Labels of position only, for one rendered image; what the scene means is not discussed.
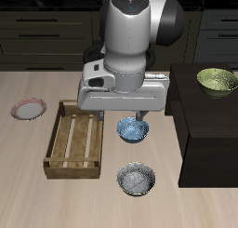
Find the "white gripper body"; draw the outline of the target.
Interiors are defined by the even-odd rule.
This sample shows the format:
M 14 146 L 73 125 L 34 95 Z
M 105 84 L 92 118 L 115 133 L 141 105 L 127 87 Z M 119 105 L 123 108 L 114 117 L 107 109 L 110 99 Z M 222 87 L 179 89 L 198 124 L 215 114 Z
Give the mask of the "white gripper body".
M 103 87 L 85 87 L 80 80 L 77 106 L 84 111 L 161 111 L 165 108 L 169 78 L 164 74 L 145 74 L 135 92 L 116 93 Z

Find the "blue bowl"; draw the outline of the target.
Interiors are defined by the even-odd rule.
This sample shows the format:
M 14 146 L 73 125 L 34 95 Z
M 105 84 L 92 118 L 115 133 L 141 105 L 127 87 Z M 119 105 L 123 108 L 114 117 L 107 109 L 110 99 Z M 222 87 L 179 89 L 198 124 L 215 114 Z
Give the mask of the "blue bowl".
M 145 139 L 150 131 L 149 125 L 135 117 L 127 117 L 117 123 L 116 131 L 120 138 L 128 143 L 138 143 Z

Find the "wooden slat tray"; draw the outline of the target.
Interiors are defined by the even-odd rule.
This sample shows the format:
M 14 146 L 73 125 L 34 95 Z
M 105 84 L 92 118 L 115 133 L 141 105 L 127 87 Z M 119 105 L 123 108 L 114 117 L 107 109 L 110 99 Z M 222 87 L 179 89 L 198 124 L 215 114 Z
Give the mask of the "wooden slat tray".
M 43 160 L 48 179 L 98 179 L 103 121 L 93 111 L 78 109 L 77 100 L 60 100 Z

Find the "black bowl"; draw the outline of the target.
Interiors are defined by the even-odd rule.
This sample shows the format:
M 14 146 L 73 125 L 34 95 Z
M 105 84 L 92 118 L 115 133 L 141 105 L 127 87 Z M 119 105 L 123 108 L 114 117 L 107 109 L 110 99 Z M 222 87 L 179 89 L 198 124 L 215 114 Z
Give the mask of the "black bowl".
M 156 177 L 149 166 L 140 162 L 130 162 L 118 170 L 116 181 L 126 194 L 143 196 L 154 187 Z

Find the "green bowl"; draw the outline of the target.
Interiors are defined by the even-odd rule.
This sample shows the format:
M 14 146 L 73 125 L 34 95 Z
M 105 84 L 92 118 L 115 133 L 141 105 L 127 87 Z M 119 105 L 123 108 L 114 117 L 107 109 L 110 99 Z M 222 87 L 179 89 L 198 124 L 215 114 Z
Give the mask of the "green bowl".
M 238 88 L 238 77 L 219 68 L 203 69 L 197 74 L 200 89 L 212 99 L 221 99 Z

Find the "dark wooden cabinet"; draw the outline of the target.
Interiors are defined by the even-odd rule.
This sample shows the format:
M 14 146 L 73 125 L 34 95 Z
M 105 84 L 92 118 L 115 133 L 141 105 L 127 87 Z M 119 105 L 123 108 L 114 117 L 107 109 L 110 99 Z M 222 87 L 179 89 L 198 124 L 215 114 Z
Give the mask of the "dark wooden cabinet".
M 174 119 L 182 166 L 180 188 L 238 188 L 238 88 L 223 99 L 200 89 L 203 69 L 227 63 L 173 63 L 165 114 Z

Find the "white plate with red rim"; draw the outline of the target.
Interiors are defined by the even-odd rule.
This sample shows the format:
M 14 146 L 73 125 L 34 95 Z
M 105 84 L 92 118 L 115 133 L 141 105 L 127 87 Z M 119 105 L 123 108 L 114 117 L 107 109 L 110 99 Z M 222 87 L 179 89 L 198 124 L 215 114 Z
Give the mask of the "white plate with red rim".
M 19 121 L 31 121 L 39 116 L 42 116 L 46 111 L 47 106 L 44 100 L 30 98 L 16 103 L 10 114 Z

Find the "dark kitchen cupboards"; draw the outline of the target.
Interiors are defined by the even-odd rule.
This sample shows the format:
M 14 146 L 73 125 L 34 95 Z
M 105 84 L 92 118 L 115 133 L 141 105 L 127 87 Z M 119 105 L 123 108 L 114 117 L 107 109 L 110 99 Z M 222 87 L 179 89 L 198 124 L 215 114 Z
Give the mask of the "dark kitchen cupboards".
M 95 0 L 0 0 L 0 71 L 74 72 L 100 40 Z

